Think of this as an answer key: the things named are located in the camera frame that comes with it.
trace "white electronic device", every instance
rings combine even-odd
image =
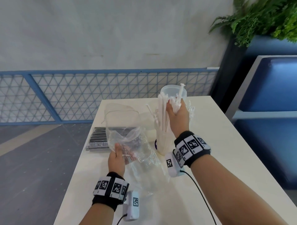
[[[184,175],[184,173],[180,172],[181,170],[184,171],[184,167],[180,167],[172,152],[168,152],[165,155],[165,159],[167,163],[168,173],[171,177],[178,177]]]
[[[123,204],[123,215],[127,214],[124,221],[133,221],[139,218],[139,194],[137,191],[128,191]]]

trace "table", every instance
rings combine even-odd
[[[258,193],[288,224],[296,224],[297,208],[272,177],[266,167],[240,136],[210,96],[188,97],[195,106],[191,131],[211,146],[212,155],[235,176]],[[154,99],[103,100],[92,128],[105,126],[104,109],[108,103],[129,105],[139,113],[148,112],[144,105]],[[149,140],[155,139],[153,132]],[[101,176],[108,173],[109,153],[84,149],[74,170],[54,225],[79,224],[91,206],[92,192]],[[122,206],[115,212],[113,224],[122,216]],[[212,217],[193,181],[188,176],[171,178],[152,196],[140,199],[140,219],[120,224],[214,224]]]

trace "hand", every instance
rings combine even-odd
[[[181,107],[177,111],[176,115],[174,114],[172,105],[169,102],[167,103],[166,111],[169,115],[170,128],[176,138],[178,138],[182,132],[189,130],[189,112],[183,99],[181,99]]]
[[[125,173],[125,160],[123,157],[123,148],[119,143],[114,145],[116,152],[111,151],[108,158],[108,170],[109,172],[116,172],[121,177],[124,177]]]

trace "black wristband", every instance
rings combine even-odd
[[[125,180],[122,176],[120,176],[116,172],[109,172],[107,174],[107,177],[119,178],[119,179]],[[121,200],[111,198],[109,196],[95,195],[93,198],[93,201],[92,201],[92,205],[94,205],[96,203],[107,205],[107,206],[111,207],[114,211],[116,211],[116,208],[121,203]]]
[[[180,142],[184,141],[184,139],[186,139],[187,137],[193,136],[194,133],[191,131],[184,131],[182,132],[179,137],[174,141],[175,146],[177,146]],[[191,156],[190,158],[188,158],[185,162],[184,165],[191,167],[192,163],[200,158],[203,155],[210,155],[210,149],[204,149],[203,145],[201,145],[201,141],[197,140],[197,144],[199,144],[199,146],[202,148],[201,151],[193,154],[193,156]]]

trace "blue wire mesh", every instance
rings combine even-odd
[[[22,75],[0,75],[0,123],[54,121]]]
[[[188,96],[208,95],[216,72],[32,74],[60,118],[93,120],[103,99],[154,98],[184,83]]]

